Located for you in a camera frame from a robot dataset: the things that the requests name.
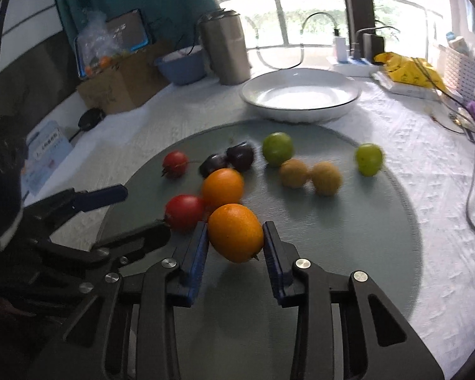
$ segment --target yellow package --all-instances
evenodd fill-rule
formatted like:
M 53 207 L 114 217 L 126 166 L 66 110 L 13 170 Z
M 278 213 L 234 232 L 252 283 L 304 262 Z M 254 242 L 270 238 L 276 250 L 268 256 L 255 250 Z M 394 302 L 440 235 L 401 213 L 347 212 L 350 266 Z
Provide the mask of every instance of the yellow package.
M 381 53 L 375 56 L 375 61 L 384 63 L 389 77 L 392 81 L 398 83 L 412 84 L 426 88 L 434 88 L 424 73 L 427 73 L 431 80 L 440 90 L 446 92 L 447 88 L 434 67 L 425 59 L 416 58 L 422 65 L 422 70 L 411 57 L 404 57 L 396 53 Z

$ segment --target blue bowl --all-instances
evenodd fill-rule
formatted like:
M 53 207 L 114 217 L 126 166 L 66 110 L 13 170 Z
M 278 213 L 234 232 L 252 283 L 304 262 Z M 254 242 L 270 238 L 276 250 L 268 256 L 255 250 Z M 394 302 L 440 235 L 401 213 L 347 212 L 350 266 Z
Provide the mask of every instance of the blue bowl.
M 171 54 L 164 55 L 155 60 L 155 65 L 162 75 L 177 86 L 194 83 L 205 77 L 203 51 L 200 46 L 195 46 L 198 51 L 190 55 L 183 55 L 181 58 L 167 60 Z M 182 48 L 175 53 L 187 53 L 191 47 Z

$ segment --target white plate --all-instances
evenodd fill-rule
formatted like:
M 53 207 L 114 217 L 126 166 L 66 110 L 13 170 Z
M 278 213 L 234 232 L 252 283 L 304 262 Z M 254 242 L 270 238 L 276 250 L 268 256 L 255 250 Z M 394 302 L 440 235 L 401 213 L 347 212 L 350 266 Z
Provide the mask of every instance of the white plate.
M 262 74 L 241 88 L 241 98 L 259 113 L 290 123 L 340 118 L 353 108 L 360 94 L 352 78 L 313 68 Z

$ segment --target blue packet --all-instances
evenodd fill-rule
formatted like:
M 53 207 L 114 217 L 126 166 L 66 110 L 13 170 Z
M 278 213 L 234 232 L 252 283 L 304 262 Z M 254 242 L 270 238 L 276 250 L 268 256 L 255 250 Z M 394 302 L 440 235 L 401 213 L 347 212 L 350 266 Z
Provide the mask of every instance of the blue packet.
M 21 171 L 21 192 L 36 195 L 73 147 L 55 121 L 48 121 L 28 141 L 28 160 Z

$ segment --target woven basket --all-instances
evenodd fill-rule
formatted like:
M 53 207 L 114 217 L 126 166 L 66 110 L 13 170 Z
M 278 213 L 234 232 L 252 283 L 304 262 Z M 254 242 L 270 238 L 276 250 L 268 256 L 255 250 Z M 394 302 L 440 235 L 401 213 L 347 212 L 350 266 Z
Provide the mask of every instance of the woven basket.
M 443 80 L 445 84 L 459 92 L 465 102 L 475 100 L 475 61 L 456 50 L 447 47 L 447 60 Z

